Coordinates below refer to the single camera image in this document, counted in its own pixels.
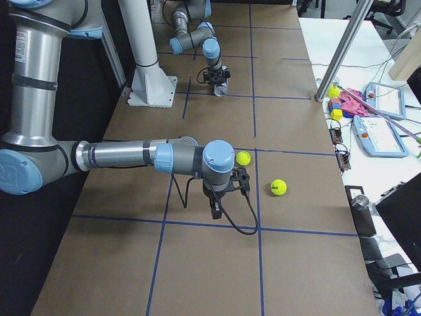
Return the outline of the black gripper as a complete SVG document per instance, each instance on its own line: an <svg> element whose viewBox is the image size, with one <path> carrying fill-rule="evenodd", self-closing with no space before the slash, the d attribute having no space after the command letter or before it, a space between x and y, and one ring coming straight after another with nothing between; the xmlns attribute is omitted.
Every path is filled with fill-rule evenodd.
<svg viewBox="0 0 421 316"><path fill-rule="evenodd" d="M203 72L203 81L209 85L226 83L229 77L230 71L226 67L220 67L219 69L208 67L206 68L206 71Z"/></svg>
<svg viewBox="0 0 421 316"><path fill-rule="evenodd" d="M214 220L221 219L222 210L220 208L220 200L225 196L225 190L217 191L216 188L209 183L204 182L202 185L203 193L208 197L211 208L211 215Z"/></svg>

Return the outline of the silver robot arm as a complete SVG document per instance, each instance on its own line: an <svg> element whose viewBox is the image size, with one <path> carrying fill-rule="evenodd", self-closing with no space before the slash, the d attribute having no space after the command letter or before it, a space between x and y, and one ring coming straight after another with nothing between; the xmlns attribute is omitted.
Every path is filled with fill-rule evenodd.
<svg viewBox="0 0 421 316"><path fill-rule="evenodd" d="M159 66L145 1L118 1L129 44L134 54L134 103L129 105L171 107L176 77ZM89 142L93 127L82 114L68 114L56 124L62 42L66 38L93 40L113 45L101 1L7 1L8 17L16 24L16 48L12 73L11 122L1 136L1 192L24 196L61 178L91 169L149 167L168 174L203 179L213 219L224 212L220 198L234 190L234 149L225 140L200 146L194 138L123 142ZM209 73L205 82L225 84L230 73L220 62L220 46L206 22L187 31L194 18L211 14L210 1L186 1L176 7L172 21L177 36L170 40L174 54L202 47Z"/></svg>
<svg viewBox="0 0 421 316"><path fill-rule="evenodd" d="M201 48L208 67L203 80L212 86L222 86L230 77L222 65L220 44L212 24L205 19L211 15L210 1L184 1L172 11L171 22L175 36L170 39L173 54Z"/></svg>

